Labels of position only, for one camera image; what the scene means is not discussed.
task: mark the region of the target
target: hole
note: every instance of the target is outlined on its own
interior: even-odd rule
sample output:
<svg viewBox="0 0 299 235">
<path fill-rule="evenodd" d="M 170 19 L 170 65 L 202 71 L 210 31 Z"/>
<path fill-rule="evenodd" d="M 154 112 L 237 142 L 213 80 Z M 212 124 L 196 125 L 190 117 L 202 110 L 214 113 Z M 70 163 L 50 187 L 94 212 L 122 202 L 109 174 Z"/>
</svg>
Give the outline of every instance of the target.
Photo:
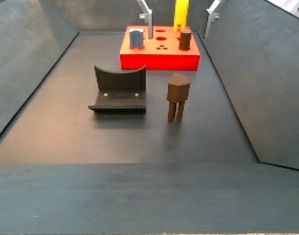
<svg viewBox="0 0 299 235">
<path fill-rule="evenodd" d="M 165 40 L 166 38 L 164 37 L 156 37 L 156 40 Z"/>
</svg>

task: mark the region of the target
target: gray wall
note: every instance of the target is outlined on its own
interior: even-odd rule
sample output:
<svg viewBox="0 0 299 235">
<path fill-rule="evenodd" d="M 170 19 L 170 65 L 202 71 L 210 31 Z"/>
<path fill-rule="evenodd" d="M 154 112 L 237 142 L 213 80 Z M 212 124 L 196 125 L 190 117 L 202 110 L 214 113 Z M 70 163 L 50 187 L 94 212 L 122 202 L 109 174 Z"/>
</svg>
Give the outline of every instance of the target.
<svg viewBox="0 0 299 235">
<path fill-rule="evenodd" d="M 45 1 L 0 2 L 0 133 L 77 32 Z"/>
<path fill-rule="evenodd" d="M 80 31 L 125 31 L 128 25 L 141 25 L 141 9 L 136 0 L 47 0 L 61 11 Z M 201 25 L 204 9 L 209 0 L 190 0 L 186 24 L 193 30 Z M 170 26 L 173 0 L 145 0 L 153 10 L 153 23 Z"/>
<path fill-rule="evenodd" d="M 299 169 L 299 18 L 229 0 L 202 43 L 260 161 Z"/>
</svg>

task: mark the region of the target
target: yellow peg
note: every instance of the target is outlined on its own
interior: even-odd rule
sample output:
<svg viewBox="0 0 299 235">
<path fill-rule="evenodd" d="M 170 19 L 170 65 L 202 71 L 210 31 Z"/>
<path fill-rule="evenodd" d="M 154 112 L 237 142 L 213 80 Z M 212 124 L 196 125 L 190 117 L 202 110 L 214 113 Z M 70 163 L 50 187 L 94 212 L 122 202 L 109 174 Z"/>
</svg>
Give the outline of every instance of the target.
<svg viewBox="0 0 299 235">
<path fill-rule="evenodd" d="M 188 0 L 176 0 L 173 10 L 173 31 L 185 29 L 186 26 Z"/>
</svg>

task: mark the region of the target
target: red block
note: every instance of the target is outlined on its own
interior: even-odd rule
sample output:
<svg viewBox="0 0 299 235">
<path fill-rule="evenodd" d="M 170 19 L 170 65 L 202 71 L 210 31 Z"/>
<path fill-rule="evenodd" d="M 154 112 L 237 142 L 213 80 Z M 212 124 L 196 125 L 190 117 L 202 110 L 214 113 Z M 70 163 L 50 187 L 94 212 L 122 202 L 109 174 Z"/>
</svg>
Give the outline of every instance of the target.
<svg viewBox="0 0 299 235">
<path fill-rule="evenodd" d="M 144 49 L 129 48 L 129 29 L 144 29 Z M 146 26 L 126 27 L 125 37 L 120 50 L 122 70 L 136 70 L 145 65 L 146 70 L 197 70 L 200 51 L 193 37 L 189 50 L 178 50 L 180 32 L 172 27 L 153 26 L 153 38 L 146 37 Z"/>
</svg>

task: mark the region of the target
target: chair backrest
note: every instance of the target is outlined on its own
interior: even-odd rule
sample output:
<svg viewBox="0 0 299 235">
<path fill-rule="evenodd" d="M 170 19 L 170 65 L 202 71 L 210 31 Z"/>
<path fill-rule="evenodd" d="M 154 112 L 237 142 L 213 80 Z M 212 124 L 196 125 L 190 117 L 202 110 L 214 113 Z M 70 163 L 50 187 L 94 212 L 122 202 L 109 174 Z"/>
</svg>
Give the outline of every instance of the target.
<svg viewBox="0 0 299 235">
<path fill-rule="evenodd" d="M 145 66 L 132 72 L 109 72 L 94 66 L 100 92 L 145 91 Z"/>
</svg>

